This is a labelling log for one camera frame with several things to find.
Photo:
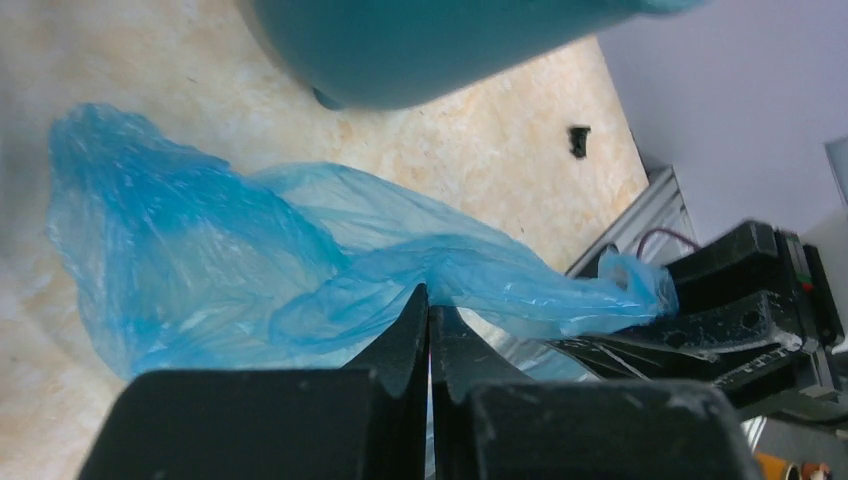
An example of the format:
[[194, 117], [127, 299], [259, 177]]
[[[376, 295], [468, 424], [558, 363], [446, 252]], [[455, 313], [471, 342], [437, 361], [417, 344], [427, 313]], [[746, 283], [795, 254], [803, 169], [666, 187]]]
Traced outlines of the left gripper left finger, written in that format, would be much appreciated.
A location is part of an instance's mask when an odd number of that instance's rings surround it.
[[421, 479], [428, 295], [344, 366], [159, 370], [133, 380], [83, 479]]

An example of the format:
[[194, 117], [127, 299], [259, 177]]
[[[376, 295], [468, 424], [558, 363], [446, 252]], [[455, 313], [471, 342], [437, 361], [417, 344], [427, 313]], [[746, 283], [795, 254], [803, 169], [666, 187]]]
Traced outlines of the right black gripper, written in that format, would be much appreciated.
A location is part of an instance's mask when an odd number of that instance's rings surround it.
[[708, 383], [746, 417], [846, 423], [844, 329], [814, 246], [749, 220], [667, 269], [676, 317], [549, 345], [590, 349], [582, 364], [603, 378]]

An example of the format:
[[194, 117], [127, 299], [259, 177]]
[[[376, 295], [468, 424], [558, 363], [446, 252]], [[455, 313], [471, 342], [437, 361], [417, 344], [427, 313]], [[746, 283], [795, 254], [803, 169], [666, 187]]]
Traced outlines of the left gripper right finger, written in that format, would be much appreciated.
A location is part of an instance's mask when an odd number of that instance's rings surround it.
[[429, 312], [439, 479], [758, 479], [737, 415], [691, 381], [535, 381]]

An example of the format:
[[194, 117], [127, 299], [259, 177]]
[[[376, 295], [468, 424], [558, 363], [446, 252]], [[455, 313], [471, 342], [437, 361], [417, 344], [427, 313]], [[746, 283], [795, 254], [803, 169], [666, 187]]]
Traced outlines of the blue plastic trash bag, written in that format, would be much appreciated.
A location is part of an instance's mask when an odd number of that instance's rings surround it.
[[80, 104], [48, 137], [48, 235], [101, 359], [159, 369], [338, 367], [414, 289], [522, 339], [613, 333], [675, 314], [670, 273], [605, 253], [574, 279], [440, 201], [327, 162], [253, 175], [147, 118]]

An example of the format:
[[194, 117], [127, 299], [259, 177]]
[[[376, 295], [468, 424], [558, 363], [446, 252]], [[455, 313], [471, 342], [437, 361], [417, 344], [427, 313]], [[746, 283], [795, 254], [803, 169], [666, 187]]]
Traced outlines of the teal plastic trash bin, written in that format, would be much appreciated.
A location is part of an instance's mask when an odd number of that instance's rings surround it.
[[694, 1], [244, 1], [254, 35], [329, 110], [425, 104], [634, 17]]

